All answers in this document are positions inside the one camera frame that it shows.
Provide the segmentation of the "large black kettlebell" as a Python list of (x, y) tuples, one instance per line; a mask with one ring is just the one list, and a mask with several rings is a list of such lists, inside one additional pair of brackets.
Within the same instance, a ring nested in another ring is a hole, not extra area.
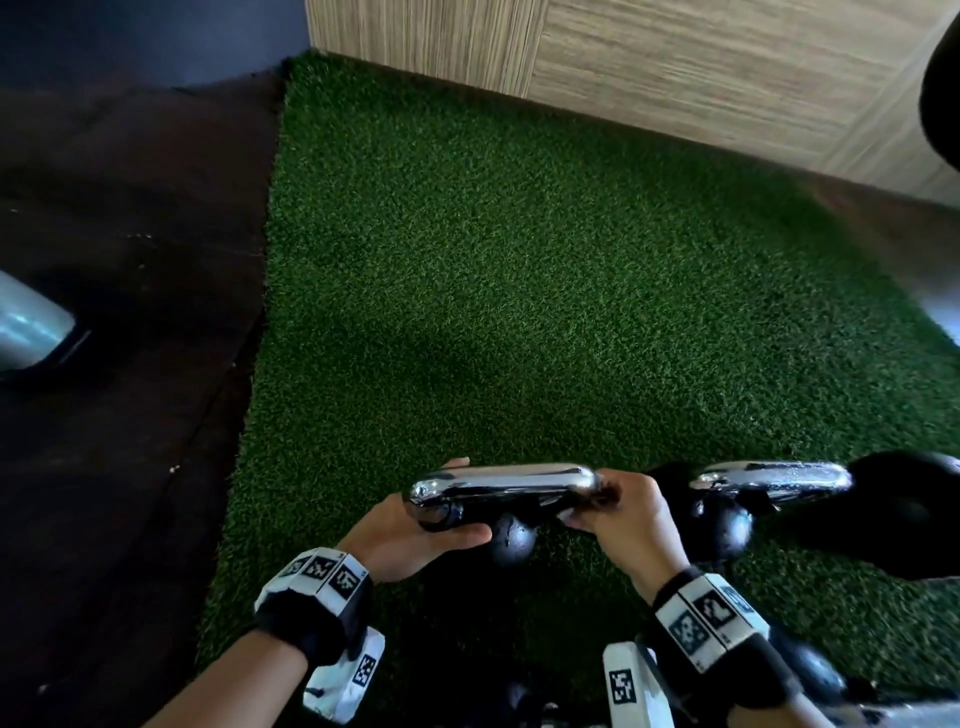
[(845, 492), (788, 508), (773, 532), (905, 580), (960, 580), (960, 458), (875, 452), (846, 465)]

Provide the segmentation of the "black kettlebell ball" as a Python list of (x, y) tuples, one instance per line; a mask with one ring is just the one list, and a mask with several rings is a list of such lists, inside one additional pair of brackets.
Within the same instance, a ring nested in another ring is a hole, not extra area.
[(518, 681), (503, 688), (497, 728), (561, 728), (560, 705), (541, 690)]

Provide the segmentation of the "green artificial grass mat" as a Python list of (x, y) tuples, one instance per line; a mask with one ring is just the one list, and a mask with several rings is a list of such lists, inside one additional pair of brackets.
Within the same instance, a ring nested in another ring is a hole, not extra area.
[[(267, 234), (198, 671), (282, 566), (454, 457), (960, 455), (960, 347), (793, 179), (723, 151), (305, 54)], [(960, 694), (960, 580), (802, 548), (783, 520), (725, 574), (765, 618), (880, 689)], [(383, 665), (347, 728), (439, 728), (487, 674), (609, 725), (602, 652), (650, 613), (550, 521), (499, 578), (375, 589)]]

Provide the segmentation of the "small chrome-handled black kettlebell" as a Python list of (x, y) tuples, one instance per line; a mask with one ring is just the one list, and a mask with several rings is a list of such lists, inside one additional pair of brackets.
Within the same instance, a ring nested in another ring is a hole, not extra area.
[(479, 561), (513, 568), (526, 561), (539, 528), (586, 504), (604, 500), (603, 480), (571, 463), (445, 467), (426, 474), (403, 493), (406, 510), (427, 532), (486, 525), (491, 540)]

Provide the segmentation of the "black marker wristband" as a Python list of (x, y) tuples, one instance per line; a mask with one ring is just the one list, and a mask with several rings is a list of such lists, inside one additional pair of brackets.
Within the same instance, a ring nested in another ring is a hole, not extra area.
[(652, 608), (657, 676), (691, 719), (726, 722), (735, 707), (776, 709), (803, 693), (767, 622), (723, 576), (689, 566)]
[(300, 651), (311, 668), (361, 654), (374, 581), (353, 555), (318, 547), (298, 554), (254, 602), (254, 627)]

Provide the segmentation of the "person's left hand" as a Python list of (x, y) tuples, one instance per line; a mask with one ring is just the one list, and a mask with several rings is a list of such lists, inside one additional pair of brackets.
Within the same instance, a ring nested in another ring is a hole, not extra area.
[(419, 534), (427, 532), (409, 514), (400, 493), (373, 506), (336, 545), (354, 557), (376, 584), (413, 577), (445, 554), (427, 554)]

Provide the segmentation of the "black rounded object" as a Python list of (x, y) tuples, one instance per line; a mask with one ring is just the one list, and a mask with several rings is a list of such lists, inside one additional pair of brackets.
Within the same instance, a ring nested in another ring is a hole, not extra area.
[(918, 117), (932, 150), (960, 174), (960, 10), (924, 71)]

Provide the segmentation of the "silver grey rounded object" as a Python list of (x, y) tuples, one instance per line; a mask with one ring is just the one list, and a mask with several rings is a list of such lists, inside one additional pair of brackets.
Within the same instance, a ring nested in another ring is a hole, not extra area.
[(90, 328), (70, 310), (0, 270), (0, 384), (51, 375), (90, 335)]

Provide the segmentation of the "person's right forearm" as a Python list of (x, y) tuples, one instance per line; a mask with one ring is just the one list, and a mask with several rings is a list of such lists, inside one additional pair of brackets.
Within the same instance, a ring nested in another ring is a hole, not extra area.
[(800, 694), (768, 709), (734, 706), (727, 718), (728, 728), (836, 728), (814, 703)]

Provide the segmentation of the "right black marker wristband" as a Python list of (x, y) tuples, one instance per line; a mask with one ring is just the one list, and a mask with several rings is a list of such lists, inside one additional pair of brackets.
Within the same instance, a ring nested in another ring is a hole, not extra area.
[(803, 693), (767, 622), (723, 576), (689, 566), (652, 608), (657, 676), (691, 719), (726, 722), (735, 707), (776, 709)]

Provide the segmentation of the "person's right hand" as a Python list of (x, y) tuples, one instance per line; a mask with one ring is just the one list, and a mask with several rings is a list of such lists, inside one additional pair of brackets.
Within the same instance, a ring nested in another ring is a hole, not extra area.
[(585, 504), (562, 515), (569, 528), (593, 534), (607, 556), (647, 604), (690, 566), (676, 523), (658, 483), (641, 472), (618, 471), (618, 506)]

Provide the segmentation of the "left black marker wristband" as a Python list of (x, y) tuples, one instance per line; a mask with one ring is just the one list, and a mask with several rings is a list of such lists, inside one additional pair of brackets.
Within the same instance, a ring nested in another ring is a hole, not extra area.
[(298, 554), (254, 602), (254, 627), (300, 651), (311, 668), (361, 654), (374, 581), (353, 555), (318, 547)]

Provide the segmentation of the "person's left forearm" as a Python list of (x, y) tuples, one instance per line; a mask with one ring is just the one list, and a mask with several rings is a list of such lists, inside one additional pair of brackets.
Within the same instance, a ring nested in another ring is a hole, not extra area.
[(307, 668), (300, 650), (252, 630), (142, 728), (274, 728)]

